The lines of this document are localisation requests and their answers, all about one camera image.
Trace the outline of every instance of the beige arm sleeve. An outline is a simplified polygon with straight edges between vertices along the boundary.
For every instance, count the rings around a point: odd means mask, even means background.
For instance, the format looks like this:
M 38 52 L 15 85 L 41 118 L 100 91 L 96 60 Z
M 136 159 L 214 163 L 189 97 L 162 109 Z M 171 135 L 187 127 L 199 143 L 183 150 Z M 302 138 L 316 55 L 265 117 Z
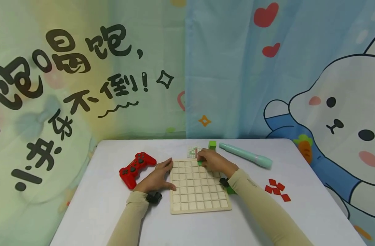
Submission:
M 275 246 L 312 246 L 290 215 L 242 170 L 228 180 Z
M 146 197 L 147 194 L 139 191 L 130 194 L 107 246 L 137 246 L 141 220 L 149 205 Z

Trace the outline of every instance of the red tile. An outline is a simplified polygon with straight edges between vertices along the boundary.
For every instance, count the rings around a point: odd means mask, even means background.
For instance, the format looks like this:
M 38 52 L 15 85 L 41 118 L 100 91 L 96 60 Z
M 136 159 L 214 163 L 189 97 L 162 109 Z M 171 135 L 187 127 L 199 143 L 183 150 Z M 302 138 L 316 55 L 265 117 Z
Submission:
M 285 202 L 290 202 L 290 201 L 291 201 L 289 195 L 287 195 L 287 194 L 283 194 L 283 195 L 281 195 L 281 196 L 282 196 L 282 198 L 283 198 L 283 201 L 285 201 Z
M 275 179 L 269 179 L 269 184 L 272 186 L 276 186 L 276 180 Z
M 280 189 L 281 191 L 283 191 L 285 189 L 285 186 L 283 184 L 281 184 L 281 183 L 278 183 L 276 185 L 276 187 L 278 187 L 278 189 Z
M 280 190 L 278 188 L 272 188 L 272 191 L 274 192 L 275 195 L 279 195 L 280 196 Z
M 265 186 L 265 191 L 267 191 L 269 194 L 272 194 L 272 187 L 270 186 Z

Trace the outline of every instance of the red game controller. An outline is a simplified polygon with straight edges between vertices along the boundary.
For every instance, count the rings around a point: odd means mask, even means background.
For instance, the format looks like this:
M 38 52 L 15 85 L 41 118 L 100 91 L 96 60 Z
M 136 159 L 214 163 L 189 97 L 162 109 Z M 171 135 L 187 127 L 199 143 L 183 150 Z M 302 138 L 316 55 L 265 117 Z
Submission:
M 147 153 L 137 153 L 136 158 L 127 167 L 119 170 L 119 176 L 125 182 L 126 186 L 132 190 L 137 185 L 136 177 L 138 176 L 138 171 L 147 165 L 156 165 L 156 160 Z

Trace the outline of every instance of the black wrist strap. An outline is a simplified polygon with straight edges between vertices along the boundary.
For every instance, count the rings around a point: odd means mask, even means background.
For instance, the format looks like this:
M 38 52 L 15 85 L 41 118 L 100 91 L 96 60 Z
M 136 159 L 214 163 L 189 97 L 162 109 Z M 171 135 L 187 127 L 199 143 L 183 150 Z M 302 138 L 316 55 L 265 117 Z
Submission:
M 154 195 L 148 194 L 146 197 L 146 201 L 150 204 L 158 204 L 160 200 L 162 199 L 162 194 L 159 192 L 156 192 Z

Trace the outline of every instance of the table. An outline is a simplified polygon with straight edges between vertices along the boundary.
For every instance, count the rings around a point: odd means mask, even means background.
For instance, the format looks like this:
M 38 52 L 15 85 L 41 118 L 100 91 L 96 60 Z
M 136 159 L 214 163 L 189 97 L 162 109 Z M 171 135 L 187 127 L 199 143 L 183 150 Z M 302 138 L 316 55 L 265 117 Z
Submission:
M 208 142 L 203 139 L 101 141 L 51 246 L 107 244 L 130 194 L 118 171 L 127 166 L 136 153 L 146 152 L 158 162 L 170 156 L 182 160 L 186 159 L 189 146 L 206 148 Z M 218 153 L 244 169 L 261 187 L 268 185 L 268 179 L 286 186 L 284 192 L 289 194 L 291 202 L 271 196 L 314 245 L 365 245 L 291 140 L 222 139 L 216 142 L 273 160 L 271 170 L 266 170 L 217 147 Z M 152 170 L 148 167 L 141 171 L 137 182 Z M 164 191 L 162 195 L 160 204 L 150 207 L 143 220 L 140 245 L 271 245 L 237 195 L 230 195 L 230 211 L 184 215 L 171 215 L 170 192 Z

